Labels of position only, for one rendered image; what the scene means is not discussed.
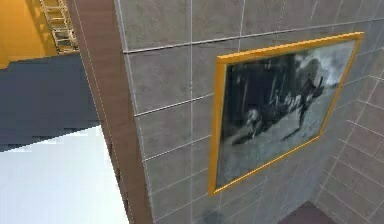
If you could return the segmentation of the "yellow framed grey picture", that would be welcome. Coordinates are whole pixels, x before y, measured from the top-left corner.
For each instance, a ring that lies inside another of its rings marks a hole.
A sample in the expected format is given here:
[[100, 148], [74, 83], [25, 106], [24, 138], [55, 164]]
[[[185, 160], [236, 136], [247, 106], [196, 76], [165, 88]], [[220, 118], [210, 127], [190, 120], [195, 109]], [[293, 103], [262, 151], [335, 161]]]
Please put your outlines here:
[[364, 36], [351, 32], [216, 57], [210, 195], [320, 138]]

